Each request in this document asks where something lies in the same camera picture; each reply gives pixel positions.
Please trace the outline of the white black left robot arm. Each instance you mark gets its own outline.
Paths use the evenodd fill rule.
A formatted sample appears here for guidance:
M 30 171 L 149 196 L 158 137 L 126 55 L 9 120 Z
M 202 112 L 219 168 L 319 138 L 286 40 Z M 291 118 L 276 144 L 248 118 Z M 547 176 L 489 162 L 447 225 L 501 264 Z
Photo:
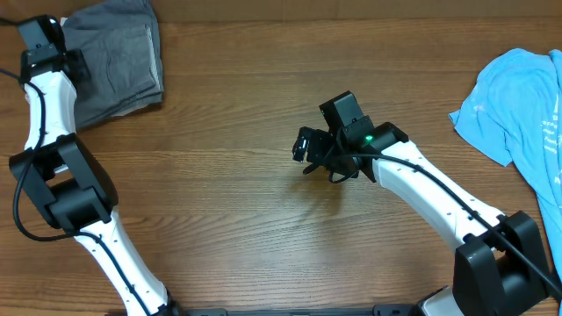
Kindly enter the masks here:
M 16 78 L 30 106 L 25 148 L 9 159 L 17 180 L 16 227 L 33 241 L 80 243 L 112 283 L 127 315 L 183 314 L 135 249 L 119 216 L 114 183 L 76 134 L 76 85 L 89 75 L 81 51 L 66 48 L 53 16 L 15 26 L 26 46 Z

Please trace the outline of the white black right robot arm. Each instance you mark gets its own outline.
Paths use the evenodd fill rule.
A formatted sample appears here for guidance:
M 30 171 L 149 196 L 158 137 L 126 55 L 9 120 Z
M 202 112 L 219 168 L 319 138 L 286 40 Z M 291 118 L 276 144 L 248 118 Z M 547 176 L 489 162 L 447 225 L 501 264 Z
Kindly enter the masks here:
M 537 223 L 511 216 L 465 191 L 420 152 L 396 125 L 374 125 L 349 91 L 321 104 L 328 128 L 302 126 L 292 148 L 305 174 L 325 168 L 331 183 L 365 175 L 410 205 L 454 253 L 453 284 L 413 305 L 385 305 L 376 315 L 522 315 L 560 298 Z

